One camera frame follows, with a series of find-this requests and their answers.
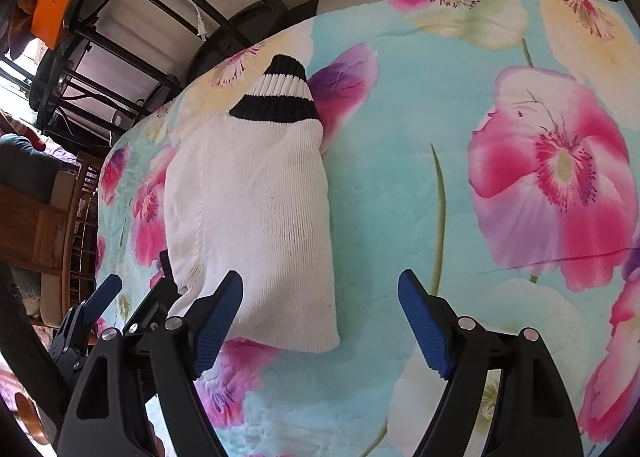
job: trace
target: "flower stem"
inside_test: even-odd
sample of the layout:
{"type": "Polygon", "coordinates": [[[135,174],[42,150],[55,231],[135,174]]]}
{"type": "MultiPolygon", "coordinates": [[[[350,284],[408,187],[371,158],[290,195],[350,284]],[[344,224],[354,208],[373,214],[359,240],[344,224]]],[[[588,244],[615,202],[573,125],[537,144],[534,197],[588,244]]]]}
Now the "flower stem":
{"type": "Polygon", "coordinates": [[[438,179],[438,231],[436,254],[433,259],[433,272],[431,273],[431,290],[429,291],[429,294],[431,294],[431,296],[437,296],[440,289],[440,277],[442,277],[444,230],[447,220],[447,196],[444,193],[444,179],[442,178],[440,160],[438,159],[438,155],[436,154],[433,145],[431,145],[431,152],[433,152],[433,164],[436,167],[436,177],[438,179]]]}
{"type": "Polygon", "coordinates": [[[522,38],[522,52],[524,52],[524,57],[527,60],[527,65],[533,68],[533,61],[531,61],[531,55],[529,53],[529,47],[527,46],[527,41],[522,38]]]}
{"type": "Polygon", "coordinates": [[[385,419],[384,424],[382,425],[382,427],[380,427],[380,431],[378,432],[378,435],[371,442],[371,444],[365,448],[364,452],[362,452],[360,454],[360,457],[367,457],[367,455],[369,455],[371,452],[373,452],[373,450],[375,450],[376,447],[382,442],[382,440],[385,438],[385,435],[386,435],[386,424],[387,423],[388,423],[388,419],[385,419]]]}

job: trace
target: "black stripe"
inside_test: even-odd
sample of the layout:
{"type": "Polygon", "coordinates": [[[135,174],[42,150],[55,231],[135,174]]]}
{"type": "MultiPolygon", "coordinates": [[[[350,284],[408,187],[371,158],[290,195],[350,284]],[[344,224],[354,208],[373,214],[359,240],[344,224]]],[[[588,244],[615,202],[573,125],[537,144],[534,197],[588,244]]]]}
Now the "black stripe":
{"type": "Polygon", "coordinates": [[[251,121],[298,122],[320,119],[313,101],[296,96],[244,96],[229,114],[251,121]]]}
{"type": "Polygon", "coordinates": [[[276,54],[271,60],[271,65],[264,71],[264,74],[291,74],[306,82],[305,68],[297,59],[284,54],[276,54]]]}

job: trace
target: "bed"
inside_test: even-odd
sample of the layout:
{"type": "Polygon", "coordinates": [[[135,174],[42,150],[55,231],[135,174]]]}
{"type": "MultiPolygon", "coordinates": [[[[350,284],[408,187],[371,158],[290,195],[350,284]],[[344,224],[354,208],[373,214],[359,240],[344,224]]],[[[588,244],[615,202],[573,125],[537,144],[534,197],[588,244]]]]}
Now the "bed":
{"type": "MultiPolygon", "coordinates": [[[[242,97],[261,55],[294,50],[309,58],[324,125],[340,345],[225,342],[196,389],[228,454],[412,455],[444,381],[398,305],[409,267],[458,314],[540,330],[596,457],[640,390],[639,39],[623,2],[388,0],[229,58],[105,161],[97,281],[117,273],[124,287],[98,328],[122,328],[161,276],[144,253],[166,245],[175,151],[242,97]]],[[[470,457],[498,379],[488,376],[470,457]]],[[[147,410],[173,455],[157,399],[147,410]]]]}

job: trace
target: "blue gripper pad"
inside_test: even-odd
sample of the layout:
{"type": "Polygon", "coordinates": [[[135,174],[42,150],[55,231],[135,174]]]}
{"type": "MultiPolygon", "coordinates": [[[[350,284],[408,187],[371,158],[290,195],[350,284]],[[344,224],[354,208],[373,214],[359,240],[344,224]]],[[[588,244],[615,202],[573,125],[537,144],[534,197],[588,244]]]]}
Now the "blue gripper pad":
{"type": "Polygon", "coordinates": [[[122,291],[122,280],[120,277],[118,275],[109,275],[104,282],[102,282],[102,285],[84,302],[84,316],[82,320],[85,323],[97,321],[120,291],[122,291]]]}
{"type": "Polygon", "coordinates": [[[453,364],[447,335],[428,305],[430,295],[411,269],[403,271],[398,279],[398,299],[427,365],[442,379],[449,379],[453,364]]]}
{"type": "Polygon", "coordinates": [[[242,278],[235,271],[229,271],[212,296],[198,300],[206,299],[217,301],[217,303],[194,340],[193,371],[197,377],[213,367],[213,363],[218,357],[220,347],[222,347],[242,302],[242,278]]]}

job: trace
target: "brown cloth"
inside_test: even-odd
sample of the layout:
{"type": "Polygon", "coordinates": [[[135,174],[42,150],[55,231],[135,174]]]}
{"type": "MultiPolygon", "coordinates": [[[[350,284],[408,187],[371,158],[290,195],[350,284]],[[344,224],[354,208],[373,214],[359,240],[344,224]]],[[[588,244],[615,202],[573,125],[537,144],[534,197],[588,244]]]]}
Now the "brown cloth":
{"type": "Polygon", "coordinates": [[[9,24],[0,37],[0,54],[7,51],[12,60],[18,59],[28,43],[35,38],[31,34],[31,21],[38,0],[18,0],[9,17],[9,24]]]}

